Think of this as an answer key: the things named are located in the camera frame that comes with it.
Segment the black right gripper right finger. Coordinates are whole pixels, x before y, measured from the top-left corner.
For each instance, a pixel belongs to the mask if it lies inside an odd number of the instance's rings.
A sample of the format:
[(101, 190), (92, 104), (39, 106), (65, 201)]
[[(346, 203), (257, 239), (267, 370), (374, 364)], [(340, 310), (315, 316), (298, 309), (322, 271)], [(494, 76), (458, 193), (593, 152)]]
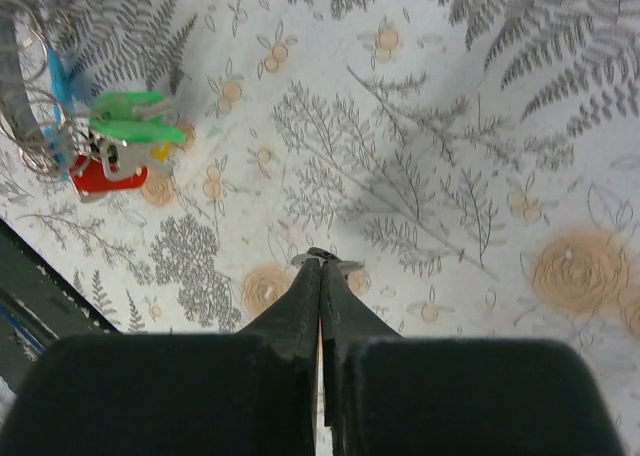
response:
[(400, 336), (322, 267), (325, 422), (337, 455), (620, 455), (583, 359), (553, 339)]

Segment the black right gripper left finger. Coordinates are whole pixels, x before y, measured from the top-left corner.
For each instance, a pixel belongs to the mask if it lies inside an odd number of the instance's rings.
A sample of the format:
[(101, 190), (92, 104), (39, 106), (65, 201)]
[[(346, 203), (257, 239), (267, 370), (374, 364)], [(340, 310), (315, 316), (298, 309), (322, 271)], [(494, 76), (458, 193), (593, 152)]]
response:
[(234, 334), (86, 335), (38, 359), (5, 455), (311, 455), (321, 266)]

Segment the key with red tag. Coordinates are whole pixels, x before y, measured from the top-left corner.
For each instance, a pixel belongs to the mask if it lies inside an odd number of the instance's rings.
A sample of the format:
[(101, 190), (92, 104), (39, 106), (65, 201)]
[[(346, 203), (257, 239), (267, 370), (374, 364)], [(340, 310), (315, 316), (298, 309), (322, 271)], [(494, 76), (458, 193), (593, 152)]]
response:
[(122, 145), (99, 138), (80, 153), (69, 176), (82, 203), (97, 201), (109, 193), (137, 190), (145, 183), (153, 160), (148, 145)]

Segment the key with green tag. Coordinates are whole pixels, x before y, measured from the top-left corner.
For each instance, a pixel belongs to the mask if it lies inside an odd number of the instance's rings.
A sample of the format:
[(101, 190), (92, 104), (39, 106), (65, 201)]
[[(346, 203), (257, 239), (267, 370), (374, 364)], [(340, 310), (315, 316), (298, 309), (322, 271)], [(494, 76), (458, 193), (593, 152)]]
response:
[(89, 127), (125, 145), (183, 143), (184, 132), (164, 122), (174, 99), (157, 91), (101, 94), (89, 110)]

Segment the blue keyring holder with rings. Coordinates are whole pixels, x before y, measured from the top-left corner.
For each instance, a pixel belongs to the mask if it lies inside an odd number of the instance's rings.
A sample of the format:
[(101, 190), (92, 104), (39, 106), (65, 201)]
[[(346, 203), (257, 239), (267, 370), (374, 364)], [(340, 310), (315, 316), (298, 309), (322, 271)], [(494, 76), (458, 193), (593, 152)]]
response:
[(68, 12), (41, 12), (37, 0), (1, 0), (1, 134), (42, 177), (80, 176), (89, 164), (90, 142), (64, 67), (78, 43)]

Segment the key with black tag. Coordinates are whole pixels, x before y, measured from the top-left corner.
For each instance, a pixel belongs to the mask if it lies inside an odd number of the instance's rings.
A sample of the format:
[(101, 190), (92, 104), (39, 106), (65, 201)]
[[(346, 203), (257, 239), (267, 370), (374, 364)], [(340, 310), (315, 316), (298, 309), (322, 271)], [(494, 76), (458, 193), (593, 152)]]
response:
[(348, 275), (364, 268), (364, 264), (359, 261), (342, 260), (335, 254), (318, 247), (311, 247), (306, 252), (294, 256), (291, 259), (291, 264), (301, 268), (309, 259), (317, 259), (321, 264), (332, 261), (343, 275)]

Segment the yellow key tag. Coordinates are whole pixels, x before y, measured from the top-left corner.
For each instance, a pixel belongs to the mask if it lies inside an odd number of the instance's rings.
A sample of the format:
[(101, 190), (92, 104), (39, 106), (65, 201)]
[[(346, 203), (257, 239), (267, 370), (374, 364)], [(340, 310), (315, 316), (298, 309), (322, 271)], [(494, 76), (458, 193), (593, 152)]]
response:
[(153, 145), (150, 149), (150, 156), (159, 163), (165, 163), (171, 152), (171, 144), (170, 143), (160, 143), (157, 145)]

